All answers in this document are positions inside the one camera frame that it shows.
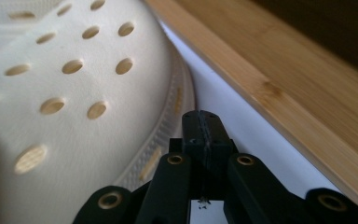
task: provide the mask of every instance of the black plastic part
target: black plastic part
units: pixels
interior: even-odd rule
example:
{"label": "black plastic part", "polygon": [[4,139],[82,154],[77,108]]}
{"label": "black plastic part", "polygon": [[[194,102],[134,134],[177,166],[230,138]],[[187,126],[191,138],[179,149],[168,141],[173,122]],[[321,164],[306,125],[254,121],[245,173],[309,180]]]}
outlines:
{"label": "black plastic part", "polygon": [[[110,208],[103,209],[99,206],[100,199],[108,194],[114,193],[120,196],[118,205]],[[83,205],[77,213],[74,223],[75,224],[110,224],[110,223],[131,223],[126,216],[126,211],[131,201],[131,193],[124,188],[109,186],[97,190],[89,197],[87,202]]]}
{"label": "black plastic part", "polygon": [[249,218],[248,213],[242,206],[240,199],[235,192],[235,189],[230,189],[226,195],[225,203],[223,206],[223,211],[228,224],[243,223],[248,224],[252,223],[252,220]]}
{"label": "black plastic part", "polygon": [[191,111],[183,115],[182,128],[182,151],[193,161],[191,198],[223,200],[234,146],[222,121],[207,111]]}
{"label": "black plastic part", "polygon": [[253,223],[317,223],[257,157],[238,153],[228,162],[228,179]]}
{"label": "black plastic part", "polygon": [[[215,114],[184,114],[183,139],[170,139],[154,178],[133,193],[121,187],[96,191],[78,212],[77,224],[184,224],[190,199],[224,200],[229,224],[358,223],[358,206],[331,189],[313,189],[303,200],[289,192],[257,157],[238,153]],[[107,193],[111,208],[102,208]]]}
{"label": "black plastic part", "polygon": [[186,154],[169,153],[161,157],[135,223],[187,223],[190,172],[191,159]]}
{"label": "black plastic part", "polygon": [[319,223],[358,223],[358,205],[331,189],[310,190],[306,203]]}

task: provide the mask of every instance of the colander hole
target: colander hole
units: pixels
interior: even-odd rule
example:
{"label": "colander hole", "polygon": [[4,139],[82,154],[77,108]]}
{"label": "colander hole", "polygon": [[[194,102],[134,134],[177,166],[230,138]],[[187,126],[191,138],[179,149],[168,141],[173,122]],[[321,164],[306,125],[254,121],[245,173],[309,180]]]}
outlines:
{"label": "colander hole", "polygon": [[72,4],[68,4],[68,5],[62,7],[60,10],[58,10],[57,16],[59,16],[59,17],[60,17],[60,16],[63,16],[63,14],[65,14],[66,12],[68,12],[69,9],[71,9],[71,7],[72,7]]}
{"label": "colander hole", "polygon": [[96,36],[100,32],[100,27],[98,26],[91,26],[89,29],[87,29],[85,32],[83,32],[83,39],[90,39],[94,36]]}
{"label": "colander hole", "polygon": [[44,44],[52,39],[56,34],[55,33],[48,33],[46,35],[42,35],[36,40],[36,44]]}
{"label": "colander hole", "polygon": [[105,110],[106,110],[106,102],[104,101],[97,102],[89,108],[87,117],[89,119],[97,119],[105,112]]}
{"label": "colander hole", "polygon": [[130,33],[132,33],[133,29],[134,29],[134,26],[133,26],[132,22],[126,22],[120,26],[120,28],[118,29],[118,34],[120,36],[126,36],[126,35],[129,35]]}
{"label": "colander hole", "polygon": [[91,10],[95,11],[103,6],[105,0],[95,0],[89,7]]}
{"label": "colander hole", "polygon": [[46,149],[41,146],[29,147],[25,149],[14,165],[14,173],[23,175],[33,170],[46,157]]}
{"label": "colander hole", "polygon": [[18,12],[11,12],[8,16],[13,21],[20,21],[20,20],[32,20],[35,18],[34,13],[30,11],[18,11]]}
{"label": "colander hole", "polygon": [[132,68],[132,61],[131,59],[127,58],[117,64],[116,73],[118,75],[123,75],[129,72],[131,68]]}
{"label": "colander hole", "polygon": [[6,71],[6,75],[9,77],[16,76],[16,75],[19,75],[19,74],[22,74],[22,73],[28,71],[30,68],[31,68],[31,66],[28,63],[19,64],[19,65],[9,68]]}
{"label": "colander hole", "polygon": [[62,98],[51,98],[40,106],[40,113],[44,115],[54,114],[60,111],[64,105],[65,102]]}
{"label": "colander hole", "polygon": [[64,74],[73,74],[75,72],[77,72],[78,70],[80,70],[80,68],[83,67],[83,62],[81,60],[72,60],[68,63],[66,63],[63,67],[62,67],[62,72]]}

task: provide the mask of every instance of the metal screw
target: metal screw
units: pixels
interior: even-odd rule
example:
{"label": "metal screw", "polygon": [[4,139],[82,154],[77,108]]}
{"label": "metal screw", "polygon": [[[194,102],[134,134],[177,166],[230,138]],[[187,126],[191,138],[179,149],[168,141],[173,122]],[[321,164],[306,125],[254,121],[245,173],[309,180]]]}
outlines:
{"label": "metal screw", "polygon": [[247,157],[247,156],[239,156],[237,158],[237,162],[239,162],[242,165],[253,165],[253,164],[255,164],[255,161],[252,158]]}
{"label": "metal screw", "polygon": [[111,209],[111,208],[117,207],[119,204],[121,204],[122,200],[123,200],[123,197],[121,196],[121,194],[119,192],[112,191],[112,192],[104,194],[104,196],[102,196],[100,198],[100,200],[98,200],[98,205],[102,209]]}
{"label": "metal screw", "polygon": [[183,158],[181,156],[170,156],[168,162],[172,165],[177,165],[183,162]]}
{"label": "metal screw", "polygon": [[344,202],[342,202],[340,199],[332,195],[328,195],[328,194],[319,195],[318,201],[324,207],[336,212],[345,212],[348,209],[347,205]]}

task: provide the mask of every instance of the wooden board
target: wooden board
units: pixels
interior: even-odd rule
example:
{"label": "wooden board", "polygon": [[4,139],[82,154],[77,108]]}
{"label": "wooden board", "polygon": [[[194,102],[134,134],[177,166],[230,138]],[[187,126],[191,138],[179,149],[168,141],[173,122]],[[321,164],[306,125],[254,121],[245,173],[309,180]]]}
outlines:
{"label": "wooden board", "polygon": [[248,0],[146,0],[358,203],[358,70]]}

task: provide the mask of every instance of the perforated plastic bowl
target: perforated plastic bowl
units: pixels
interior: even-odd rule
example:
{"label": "perforated plastic bowl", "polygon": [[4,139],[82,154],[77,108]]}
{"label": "perforated plastic bowl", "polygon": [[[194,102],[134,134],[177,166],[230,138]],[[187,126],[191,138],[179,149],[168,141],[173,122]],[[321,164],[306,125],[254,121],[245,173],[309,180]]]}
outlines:
{"label": "perforated plastic bowl", "polygon": [[2,223],[70,223],[95,190],[138,188],[194,107],[143,2],[57,2],[0,5]]}

